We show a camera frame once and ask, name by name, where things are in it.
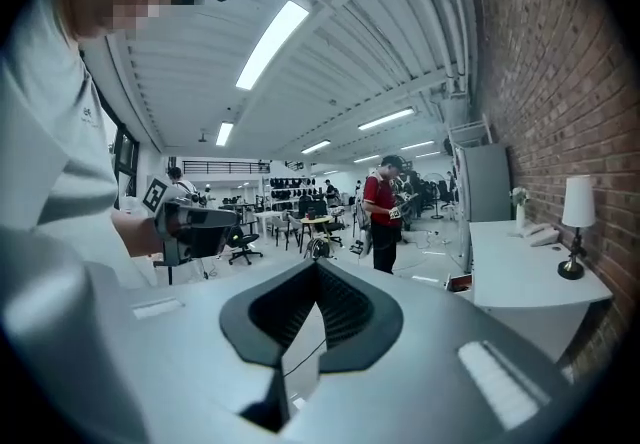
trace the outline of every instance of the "white desk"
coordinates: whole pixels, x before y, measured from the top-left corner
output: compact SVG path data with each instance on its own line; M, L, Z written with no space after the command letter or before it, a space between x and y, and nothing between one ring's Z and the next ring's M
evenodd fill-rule
M282 215L282 211L264 211L262 213L254 213L253 214L258 220L262 220L262 237L267 237L267 219Z
M560 277L558 263L569 250L560 243L530 247L526 239L509 236L514 221L469 227L473 303L558 361L589 305L611 298L611 292L588 268L579 280Z

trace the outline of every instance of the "red brick wall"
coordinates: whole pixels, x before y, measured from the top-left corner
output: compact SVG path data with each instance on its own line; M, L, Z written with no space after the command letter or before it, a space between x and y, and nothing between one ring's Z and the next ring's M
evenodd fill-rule
M565 179L590 174L594 271L614 294L568 350L578 374L606 363L632 316L639 283L640 99L637 73L603 0L475 0L476 111L508 146L528 216L559 225ZM572 239L563 230L563 241Z

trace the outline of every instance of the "cable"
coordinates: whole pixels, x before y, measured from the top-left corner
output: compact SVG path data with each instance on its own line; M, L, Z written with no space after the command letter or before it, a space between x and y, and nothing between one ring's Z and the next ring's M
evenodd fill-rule
M322 340L322 342L321 342L318 346L316 346L316 347L313 349L313 351L312 351L309 355L307 355L307 356L302 360L302 362L300 362L300 363L299 363L295 368L293 368L293 369L292 369L291 371L289 371L288 373L285 373L285 374L284 374L284 376L283 376L282 378L285 378L285 377L289 376L289 375L290 375L291 373L293 373L296 369L298 369L300 366L302 366L302 364L304 364L307 360L309 360L309 359L311 358L311 356L312 356L314 353L316 353L316 352L318 351L318 348L320 348L324 343L326 343L326 341L327 341L327 338L325 337L325 338Z

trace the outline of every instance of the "floor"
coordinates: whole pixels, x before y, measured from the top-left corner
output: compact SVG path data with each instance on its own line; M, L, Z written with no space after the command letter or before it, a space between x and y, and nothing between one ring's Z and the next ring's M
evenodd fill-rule
M450 220L448 216L441 220L430 217L433 211L426 211L422 218L414 220L410 232L403 232L405 242L398 244L398 255L394 266L394 275L410 279L413 282L424 282L444 288L447 278L462 274L462 267L458 264L460 239L458 222ZM345 222L350 224L352 217L345 215ZM344 247L334 244L335 260L340 263L353 262L373 267L373 254L364 259L349 251L354 243L353 227L334 233L339 235ZM216 279L230 275L250 274L252 270L265 267L278 267L290 264L295 258L302 259L295 239L290 238L289 250L281 239L276 247L275 239L271 236L260 237L252 243L253 249L260 251L264 257L251 256L252 265L248 265L244 258L239 258L233 265L229 265L231 250L225 249L220 257L196 260L190 264L173 269L174 284L191 282L213 282ZM204 279L203 271L209 273L209 280ZM168 277L166 268L156 268L158 285L166 286ZM324 344L324 324L317 306L314 306L303 324L296 339L282 357L285 374L285 385L289 397L289 411L293 416L313 392L317 384L318 357L326 351Z

